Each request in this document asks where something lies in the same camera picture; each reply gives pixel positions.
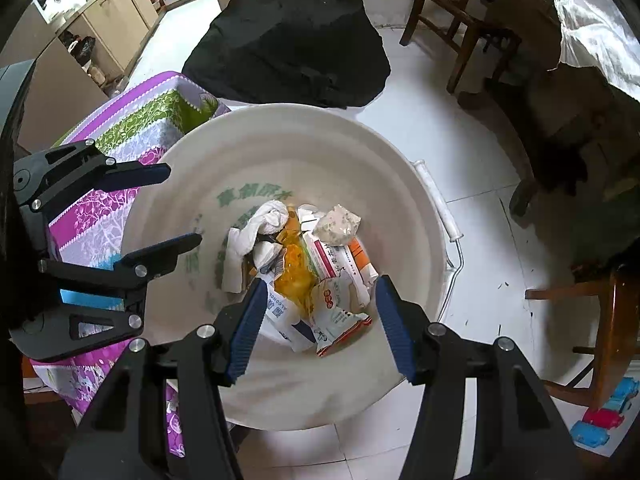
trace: black bag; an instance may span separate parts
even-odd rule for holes
[[[362,0],[231,0],[182,72],[216,97],[345,108],[391,69]]]
[[[91,53],[94,51],[95,38],[87,36],[84,40],[78,41],[76,47],[71,51],[71,55],[76,58],[80,66],[86,65],[91,59]]]

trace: blue toy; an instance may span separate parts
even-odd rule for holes
[[[616,386],[616,390],[611,397],[626,399],[627,397],[635,397],[640,388],[640,381],[636,381],[633,377],[623,377],[620,384]]]
[[[622,413],[627,401],[628,399],[626,397],[609,397],[609,400],[604,403],[603,408],[605,410]]]
[[[609,433],[603,428],[592,426],[579,420],[571,428],[571,438],[574,442],[578,442],[588,447],[603,446],[609,440]]]

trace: orange plastic wrapper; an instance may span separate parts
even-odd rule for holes
[[[293,301],[300,310],[300,317],[308,319],[313,309],[311,289],[316,277],[306,263],[305,251],[300,242],[300,222],[293,208],[289,209],[289,221],[277,237],[286,248],[284,272],[273,283],[274,290]]]

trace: white towel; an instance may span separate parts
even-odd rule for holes
[[[279,200],[269,200],[249,218],[244,229],[229,229],[226,242],[225,266],[222,273],[222,290],[242,292],[242,257],[254,248],[258,233],[273,235],[281,231],[289,219],[287,206]]]

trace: bucket handle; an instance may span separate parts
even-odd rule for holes
[[[462,270],[462,267],[464,267],[465,265],[465,259],[462,255],[462,248],[460,247],[460,238],[462,238],[464,235],[458,228],[458,225],[456,224],[456,221],[453,218],[453,215],[451,214],[451,211],[447,206],[442,193],[438,189],[438,186],[436,186],[436,183],[431,176],[431,173],[429,173],[429,170],[427,170],[427,166],[424,161],[417,160],[416,162],[413,162],[412,165],[415,168],[416,173],[422,180],[422,183],[426,187],[427,193],[431,197],[431,200],[433,200],[433,203],[436,206],[438,216],[440,216],[440,221],[442,222],[442,225],[444,225],[444,229],[447,232],[447,235],[449,235],[449,241],[455,243],[456,249],[458,250],[459,264],[457,266],[452,263],[449,256],[447,255],[447,269],[450,273],[449,285],[447,286],[447,293],[444,297],[444,301],[442,302],[442,308],[438,313],[438,319],[436,320],[437,322],[441,322],[442,318],[444,317],[447,305],[449,304],[449,300],[451,299],[451,294],[453,293],[453,286],[456,283],[456,278]]]

